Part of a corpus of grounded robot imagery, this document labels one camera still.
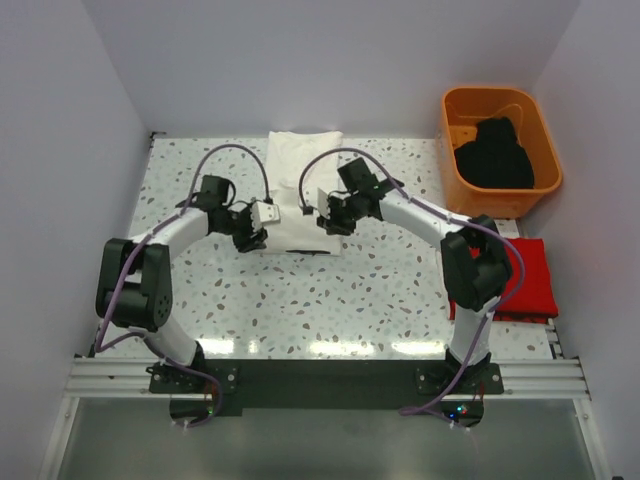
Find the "black garment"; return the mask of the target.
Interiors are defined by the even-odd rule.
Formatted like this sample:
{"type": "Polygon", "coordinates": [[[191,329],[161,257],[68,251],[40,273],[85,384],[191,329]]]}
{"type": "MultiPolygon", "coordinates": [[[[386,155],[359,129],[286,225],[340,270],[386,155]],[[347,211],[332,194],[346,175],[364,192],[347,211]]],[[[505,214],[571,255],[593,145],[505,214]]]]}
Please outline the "black garment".
{"type": "Polygon", "coordinates": [[[474,140],[454,150],[460,176],[484,189],[532,189],[532,164],[507,117],[489,118],[476,125],[474,140]]]}

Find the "white t shirt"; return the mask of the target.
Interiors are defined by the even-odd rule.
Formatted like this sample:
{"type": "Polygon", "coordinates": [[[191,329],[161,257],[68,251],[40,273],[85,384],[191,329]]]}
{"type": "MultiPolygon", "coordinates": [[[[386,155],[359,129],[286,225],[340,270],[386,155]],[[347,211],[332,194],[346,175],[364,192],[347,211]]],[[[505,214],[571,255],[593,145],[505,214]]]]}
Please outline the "white t shirt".
{"type": "Polygon", "coordinates": [[[315,207],[319,191],[330,193],[339,188],[338,155],[328,155],[314,165],[309,163],[318,155],[341,147],[342,142],[340,131],[269,133],[265,169],[280,221],[267,227],[266,254],[341,254],[339,237],[329,236],[318,227],[314,213],[303,214],[300,201],[315,207]]]}

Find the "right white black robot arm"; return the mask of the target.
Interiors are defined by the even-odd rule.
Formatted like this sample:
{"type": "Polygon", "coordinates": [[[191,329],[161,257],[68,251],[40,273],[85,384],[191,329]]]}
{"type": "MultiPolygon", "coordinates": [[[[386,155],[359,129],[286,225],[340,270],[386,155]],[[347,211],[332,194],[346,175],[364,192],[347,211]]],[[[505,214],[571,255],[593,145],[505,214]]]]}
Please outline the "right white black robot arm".
{"type": "Polygon", "coordinates": [[[513,275],[510,242],[490,217],[465,217],[411,196],[395,179],[378,179],[362,158],[340,167],[338,174],[344,191],[317,190],[317,225],[327,234],[348,236],[358,221],[375,218],[439,252],[454,330],[445,359],[424,377],[439,382],[437,392],[469,392],[491,362],[491,322],[513,275]]]}

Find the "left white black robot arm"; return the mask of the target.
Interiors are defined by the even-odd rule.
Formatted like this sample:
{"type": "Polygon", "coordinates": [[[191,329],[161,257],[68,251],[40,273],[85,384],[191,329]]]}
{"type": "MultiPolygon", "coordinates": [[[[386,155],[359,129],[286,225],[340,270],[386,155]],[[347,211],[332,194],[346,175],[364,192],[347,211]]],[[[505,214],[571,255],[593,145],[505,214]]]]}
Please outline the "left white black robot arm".
{"type": "Polygon", "coordinates": [[[157,357],[149,370],[157,381],[185,392],[222,393],[201,344],[172,313],[172,263],[212,233],[229,237],[240,253],[265,248],[266,226],[279,219],[272,198],[237,201],[235,194],[232,181],[206,175],[200,188],[191,190],[158,225],[138,236],[106,242],[95,300],[102,320],[95,352],[117,345],[105,339],[108,327],[115,325],[157,357]]]}

